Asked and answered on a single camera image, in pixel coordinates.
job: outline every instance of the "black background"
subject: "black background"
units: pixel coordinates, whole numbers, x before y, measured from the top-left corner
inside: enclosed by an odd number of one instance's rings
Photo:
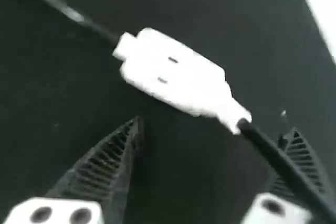
[[[336,70],[305,0],[66,1],[119,34],[153,27],[223,67],[254,121],[275,138],[286,110],[336,183]],[[0,5],[1,218],[141,115],[125,222],[239,223],[269,174],[249,143],[128,86],[111,48],[40,1]]]

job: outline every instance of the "hole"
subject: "hole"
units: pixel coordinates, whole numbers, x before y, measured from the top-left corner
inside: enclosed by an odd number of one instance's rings
[[[91,220],[91,210],[87,208],[77,209],[70,217],[71,224],[87,224]]]
[[[294,139],[292,142],[291,142],[291,144],[299,144],[299,143],[302,143],[303,141],[302,141],[302,139]]]
[[[161,83],[164,83],[164,84],[166,84],[166,83],[167,83],[167,81],[166,81],[166,80],[164,80],[164,79],[162,79],[162,78],[160,78],[160,77],[158,77],[158,81],[159,81],[159,82],[161,82]]]
[[[170,61],[172,61],[172,62],[174,62],[174,63],[178,63],[178,60],[176,60],[176,59],[174,59],[174,58],[172,58],[172,57],[168,57],[168,60],[170,60]]]
[[[265,199],[261,205],[267,209],[268,211],[270,211],[272,214],[275,215],[280,215],[280,216],[285,216],[285,210],[282,207],[281,204],[277,203],[274,200],[271,199]]]
[[[50,218],[51,208],[50,207],[40,207],[36,209],[30,217],[32,223],[43,223]]]

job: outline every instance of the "plug housing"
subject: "plug housing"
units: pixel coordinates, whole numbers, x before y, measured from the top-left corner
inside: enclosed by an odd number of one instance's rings
[[[233,97],[224,70],[184,44],[152,28],[122,35],[113,55],[123,60],[125,81],[192,116],[217,117],[234,134],[250,113]]]

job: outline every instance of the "cable strain relief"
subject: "cable strain relief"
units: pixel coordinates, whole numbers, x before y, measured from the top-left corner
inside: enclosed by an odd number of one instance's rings
[[[234,135],[240,134],[238,122],[241,119],[252,122],[251,113],[234,98],[230,98],[225,102],[225,105],[218,110],[217,117]]]
[[[125,61],[133,55],[139,54],[137,38],[130,33],[124,33],[114,49],[112,55],[119,60]]]

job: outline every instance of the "cable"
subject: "cable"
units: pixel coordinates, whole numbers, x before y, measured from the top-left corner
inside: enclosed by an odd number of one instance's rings
[[[238,128],[313,214],[327,223],[336,223],[335,207],[330,205],[309,178],[265,133],[245,119],[239,121]]]
[[[52,8],[58,10],[66,17],[71,19],[72,21],[76,22],[78,25],[89,28],[93,32],[99,34],[101,37],[109,40],[113,45],[117,45],[119,42],[119,36],[110,32],[108,29],[104,28],[103,26],[95,23],[89,17],[79,13],[75,9],[69,7],[67,3],[63,0],[42,0]]]

